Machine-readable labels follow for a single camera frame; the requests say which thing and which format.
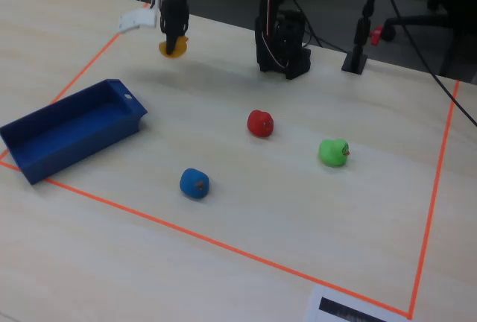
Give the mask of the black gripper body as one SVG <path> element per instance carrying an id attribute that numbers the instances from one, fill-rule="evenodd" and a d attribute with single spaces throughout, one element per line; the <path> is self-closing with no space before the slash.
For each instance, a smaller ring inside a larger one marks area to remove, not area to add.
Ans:
<path id="1" fill-rule="evenodd" d="M 189 25 L 187 0 L 161 0 L 159 4 L 160 27 L 164 34 L 183 36 Z"/>

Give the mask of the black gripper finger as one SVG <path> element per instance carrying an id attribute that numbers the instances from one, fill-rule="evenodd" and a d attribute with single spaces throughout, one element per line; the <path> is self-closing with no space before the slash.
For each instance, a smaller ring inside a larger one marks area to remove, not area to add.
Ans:
<path id="1" fill-rule="evenodd" d="M 177 47 L 179 35 L 178 34 L 167 34 L 166 41 L 165 41 L 165 53 L 168 56 L 171 56 Z"/>

